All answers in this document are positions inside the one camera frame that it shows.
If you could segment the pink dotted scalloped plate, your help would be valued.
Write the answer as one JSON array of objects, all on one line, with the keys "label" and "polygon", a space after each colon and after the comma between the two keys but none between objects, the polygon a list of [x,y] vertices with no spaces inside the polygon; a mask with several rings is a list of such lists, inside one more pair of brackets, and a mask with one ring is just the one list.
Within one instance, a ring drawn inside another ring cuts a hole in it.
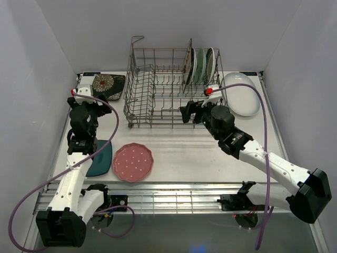
[{"label": "pink dotted scalloped plate", "polygon": [[115,152],[112,160],[114,174],[122,181],[134,183],[146,178],[152,171],[152,152],[140,143],[123,145]]}]

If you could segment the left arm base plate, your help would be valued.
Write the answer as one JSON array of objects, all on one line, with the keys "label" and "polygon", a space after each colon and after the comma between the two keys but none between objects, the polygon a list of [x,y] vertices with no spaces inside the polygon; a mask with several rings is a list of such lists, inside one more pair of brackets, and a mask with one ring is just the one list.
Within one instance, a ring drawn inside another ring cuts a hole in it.
[{"label": "left arm base plate", "polygon": [[126,212],[128,204],[128,195],[110,195],[111,207],[118,206],[118,208],[113,209],[112,212]]}]

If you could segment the green floral plate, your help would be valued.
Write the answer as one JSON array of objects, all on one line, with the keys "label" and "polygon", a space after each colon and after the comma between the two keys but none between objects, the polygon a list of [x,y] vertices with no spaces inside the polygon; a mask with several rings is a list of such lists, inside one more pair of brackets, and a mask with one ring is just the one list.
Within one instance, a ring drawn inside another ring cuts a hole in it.
[{"label": "green floral plate", "polygon": [[203,81],[205,68],[206,68],[206,56],[204,48],[200,48],[197,53],[197,65],[194,76],[194,81],[196,85],[200,85]]}]

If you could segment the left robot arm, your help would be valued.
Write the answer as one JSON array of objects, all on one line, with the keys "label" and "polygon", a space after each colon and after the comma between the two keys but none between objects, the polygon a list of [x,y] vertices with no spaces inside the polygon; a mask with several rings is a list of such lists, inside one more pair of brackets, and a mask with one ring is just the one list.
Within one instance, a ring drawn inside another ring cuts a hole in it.
[{"label": "left robot arm", "polygon": [[44,211],[39,211],[36,224],[45,247],[80,247],[85,240],[86,225],[94,212],[107,210],[112,198],[102,187],[82,189],[86,174],[97,151],[98,118],[111,113],[107,99],[67,99],[71,129],[67,134],[67,161],[56,193]]}]

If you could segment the green red rimmed white plate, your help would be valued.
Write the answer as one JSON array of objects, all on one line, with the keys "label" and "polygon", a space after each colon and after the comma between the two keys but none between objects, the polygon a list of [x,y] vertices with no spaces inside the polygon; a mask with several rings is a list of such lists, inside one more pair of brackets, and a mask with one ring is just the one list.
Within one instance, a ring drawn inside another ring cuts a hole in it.
[{"label": "green red rimmed white plate", "polygon": [[205,73],[205,77],[206,77],[205,84],[206,85],[208,85],[213,78],[213,74],[215,71],[215,65],[216,63],[215,63],[214,48],[210,47],[206,53],[206,73]]}]

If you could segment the cream floral square plate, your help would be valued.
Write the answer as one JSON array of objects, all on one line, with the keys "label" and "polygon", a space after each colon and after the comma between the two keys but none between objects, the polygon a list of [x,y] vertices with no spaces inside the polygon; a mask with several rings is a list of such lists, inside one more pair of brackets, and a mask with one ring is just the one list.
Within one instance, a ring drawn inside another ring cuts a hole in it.
[{"label": "cream floral square plate", "polygon": [[185,92],[185,89],[190,81],[190,74],[192,71],[192,63],[193,63],[192,58],[193,58],[192,39],[190,39],[189,44],[187,46],[183,64],[183,81],[182,81],[183,92]]}]

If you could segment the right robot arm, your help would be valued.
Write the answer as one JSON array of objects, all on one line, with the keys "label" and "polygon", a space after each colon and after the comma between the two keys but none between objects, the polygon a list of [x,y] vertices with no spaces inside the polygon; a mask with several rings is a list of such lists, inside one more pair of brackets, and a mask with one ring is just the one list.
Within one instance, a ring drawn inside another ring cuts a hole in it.
[{"label": "right robot arm", "polygon": [[193,122],[203,124],[224,153],[269,174],[279,183],[267,190],[254,181],[243,182],[236,194],[220,196],[218,202],[222,209],[263,210],[266,193],[269,193],[269,206],[289,210],[300,220],[315,223],[332,198],[327,174],[320,169],[310,171],[298,167],[274,153],[266,153],[251,135],[235,126],[235,117],[229,108],[202,104],[189,101],[180,107],[183,122],[188,123],[193,115]]}]

